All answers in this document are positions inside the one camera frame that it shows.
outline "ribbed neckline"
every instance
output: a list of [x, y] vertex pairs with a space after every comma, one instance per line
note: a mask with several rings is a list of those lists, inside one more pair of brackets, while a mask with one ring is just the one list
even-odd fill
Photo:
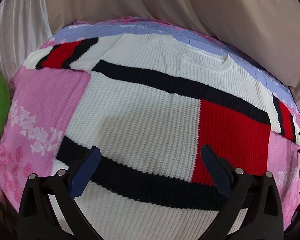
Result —
[[160, 35], [159, 42], [172, 57], [211, 71], [229, 71], [234, 65], [229, 55], [216, 55], [176, 40], [172, 35]]

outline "metal screw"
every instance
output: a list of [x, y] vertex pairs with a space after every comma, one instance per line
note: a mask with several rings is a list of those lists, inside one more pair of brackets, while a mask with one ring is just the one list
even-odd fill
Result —
[[63, 176], [63, 175], [65, 175], [66, 174], [66, 170], [58, 170], [58, 172], [57, 172], [57, 174], [58, 174], [58, 176]]
[[269, 172], [269, 171], [266, 171], [266, 176], [267, 176], [268, 178], [272, 178], [272, 177], [273, 177], [272, 173]]
[[241, 168], [236, 168], [235, 173], [242, 175], [244, 173], [244, 170]]
[[37, 175], [36, 175], [35, 173], [31, 173], [31, 174], [29, 175], [29, 179], [34, 179], [36, 176], [37, 176]]

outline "white knit sweater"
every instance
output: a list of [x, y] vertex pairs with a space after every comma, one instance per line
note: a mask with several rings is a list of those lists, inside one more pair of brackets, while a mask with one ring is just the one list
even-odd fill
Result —
[[[24, 66], [38, 68], [52, 50], [31, 53]], [[68, 67], [87, 71], [91, 80], [51, 174], [82, 157], [78, 152], [100, 148], [101, 171], [75, 200], [105, 240], [198, 239], [222, 199], [211, 199], [215, 187], [198, 160], [202, 143], [257, 175], [266, 171], [270, 130], [288, 138], [289, 127], [300, 144], [299, 128], [287, 109], [244, 68], [228, 55], [208, 53], [169, 35], [102, 37]], [[178, 189], [169, 195], [175, 185], [189, 196]], [[203, 192], [202, 198], [196, 192]], [[211, 204], [205, 205], [205, 199]], [[54, 198], [52, 203], [69, 231]], [[246, 212], [240, 211], [230, 232], [239, 229]]]

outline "pink bedsheet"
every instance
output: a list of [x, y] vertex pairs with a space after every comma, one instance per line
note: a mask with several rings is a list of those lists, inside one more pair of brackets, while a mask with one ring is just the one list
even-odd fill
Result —
[[0, 140], [0, 187], [18, 211], [32, 172], [49, 176], [70, 118], [90, 76], [72, 70], [21, 67]]
[[[13, 78], [16, 90], [0, 141], [0, 187], [17, 211], [29, 174], [50, 175], [64, 132], [89, 80], [86, 72], [23, 67]], [[289, 109], [300, 127], [299, 113]], [[297, 145], [271, 132], [267, 169], [278, 186], [285, 228], [300, 202], [297, 150]]]

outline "white satin fabric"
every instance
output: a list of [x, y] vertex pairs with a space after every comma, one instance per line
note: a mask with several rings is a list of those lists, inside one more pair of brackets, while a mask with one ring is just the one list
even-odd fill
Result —
[[0, 71], [8, 81], [50, 36], [46, 0], [0, 3]]

